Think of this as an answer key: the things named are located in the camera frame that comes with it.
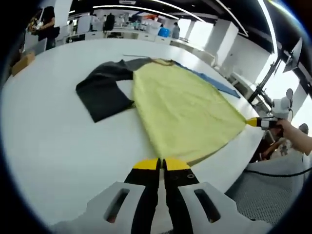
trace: black cable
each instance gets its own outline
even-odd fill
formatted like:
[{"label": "black cable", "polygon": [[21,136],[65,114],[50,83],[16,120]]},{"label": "black cable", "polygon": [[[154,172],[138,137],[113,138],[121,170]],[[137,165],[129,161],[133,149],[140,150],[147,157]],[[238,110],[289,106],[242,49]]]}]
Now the black cable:
[{"label": "black cable", "polygon": [[261,118],[264,118],[264,119],[266,119],[266,118],[274,118],[274,116],[261,117]]},{"label": "black cable", "polygon": [[312,167],[310,167],[309,169],[306,169],[302,172],[298,172],[295,174],[289,174],[289,175],[273,175],[273,174],[267,174],[267,173],[262,173],[262,172],[257,172],[257,171],[251,171],[251,170],[244,170],[244,172],[248,172],[248,173],[254,173],[254,174],[258,174],[261,176],[268,176],[268,177],[282,177],[282,178],[288,178],[288,177],[294,177],[294,176],[299,176],[302,175],[304,173],[307,173],[308,171],[312,170]]}]

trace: monitor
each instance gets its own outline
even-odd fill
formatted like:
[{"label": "monitor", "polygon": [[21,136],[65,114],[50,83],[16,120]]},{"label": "monitor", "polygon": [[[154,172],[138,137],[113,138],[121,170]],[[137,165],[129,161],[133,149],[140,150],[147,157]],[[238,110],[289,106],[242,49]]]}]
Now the monitor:
[{"label": "monitor", "polygon": [[286,62],[284,72],[291,71],[291,70],[298,67],[301,50],[302,50],[302,38],[300,38],[300,40],[298,41],[296,46],[290,52],[290,55],[289,55],[288,60]]}]

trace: cardboard box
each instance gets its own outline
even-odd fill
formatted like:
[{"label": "cardboard box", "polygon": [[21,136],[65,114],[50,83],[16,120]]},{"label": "cardboard box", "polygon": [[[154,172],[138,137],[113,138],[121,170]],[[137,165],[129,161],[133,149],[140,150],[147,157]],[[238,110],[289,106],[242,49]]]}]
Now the cardboard box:
[{"label": "cardboard box", "polygon": [[27,67],[32,61],[35,60],[35,53],[31,52],[28,55],[21,58],[13,67],[12,67],[12,76],[16,76],[21,70]]}]

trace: desk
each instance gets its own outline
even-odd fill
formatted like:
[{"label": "desk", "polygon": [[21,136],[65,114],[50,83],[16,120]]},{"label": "desk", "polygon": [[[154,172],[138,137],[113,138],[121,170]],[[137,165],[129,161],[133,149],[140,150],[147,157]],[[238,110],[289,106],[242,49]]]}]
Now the desk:
[{"label": "desk", "polygon": [[211,65],[212,67],[216,65],[215,56],[205,51],[202,47],[193,45],[191,43],[188,43],[179,39],[173,39],[173,38],[171,38],[170,45],[185,49],[186,51],[192,53],[193,55],[198,57],[200,60],[204,61],[208,65]]},{"label": "desk", "polygon": [[233,86],[235,86],[237,83],[241,83],[247,89],[247,93],[244,95],[246,99],[248,99],[256,90],[256,86],[243,76],[235,72],[232,72],[231,77],[233,77],[236,80],[232,83]]},{"label": "desk", "polygon": [[[1,127],[8,168],[25,200],[46,224],[76,218],[90,199],[115,181],[124,181],[136,162],[155,157],[136,109],[94,123],[75,92],[99,64],[137,58],[125,54],[174,59],[231,87],[191,53],[148,41],[79,41],[38,55],[6,82]],[[118,86],[131,96],[132,81],[120,81]],[[257,116],[243,97],[222,95],[245,118]],[[247,166],[262,135],[260,129],[246,126],[192,170],[199,181],[226,192]],[[170,228],[164,207],[156,212],[152,233]]]}]

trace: white pillar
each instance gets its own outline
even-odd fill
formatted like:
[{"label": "white pillar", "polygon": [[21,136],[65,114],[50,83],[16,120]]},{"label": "white pillar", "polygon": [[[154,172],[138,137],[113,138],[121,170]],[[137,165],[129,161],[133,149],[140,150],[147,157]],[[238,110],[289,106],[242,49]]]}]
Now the white pillar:
[{"label": "white pillar", "polygon": [[56,0],[54,5],[55,26],[62,27],[67,25],[68,15],[73,0]]},{"label": "white pillar", "polygon": [[298,113],[302,104],[304,103],[305,99],[307,98],[308,94],[304,91],[301,84],[298,85],[296,91],[293,94],[293,101],[292,101],[292,111],[293,117]]},{"label": "white pillar", "polygon": [[219,67],[227,57],[237,34],[238,28],[230,21],[218,19],[213,27],[205,51],[217,58],[216,62]]},{"label": "white pillar", "polygon": [[187,29],[187,32],[186,32],[186,35],[185,35],[185,39],[189,39],[190,35],[191,35],[191,32],[194,28],[194,25],[195,25],[195,21],[191,21],[190,25],[189,25],[189,28]]},{"label": "white pillar", "polygon": [[40,3],[40,7],[41,8],[45,8],[47,6],[54,6],[55,5],[56,0],[44,0]]}]

